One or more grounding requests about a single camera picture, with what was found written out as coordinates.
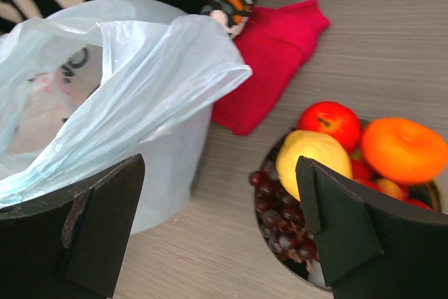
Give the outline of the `light blue cartoon plastic bag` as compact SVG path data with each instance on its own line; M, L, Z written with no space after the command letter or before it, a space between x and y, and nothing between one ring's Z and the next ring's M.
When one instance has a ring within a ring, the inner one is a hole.
M139 154L132 234L177 214L216 101L252 74L224 29L154 0L96 0L1 36L1 206Z

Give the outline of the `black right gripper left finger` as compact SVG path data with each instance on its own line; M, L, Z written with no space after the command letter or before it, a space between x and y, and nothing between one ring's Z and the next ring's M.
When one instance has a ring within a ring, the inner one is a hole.
M112 298L145 174L133 155L1 210L2 298Z

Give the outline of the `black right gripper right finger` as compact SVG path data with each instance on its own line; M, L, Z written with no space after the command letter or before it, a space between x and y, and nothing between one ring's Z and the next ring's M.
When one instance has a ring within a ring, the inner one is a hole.
M370 189L301 157L307 230L334 298L446 298L447 215Z

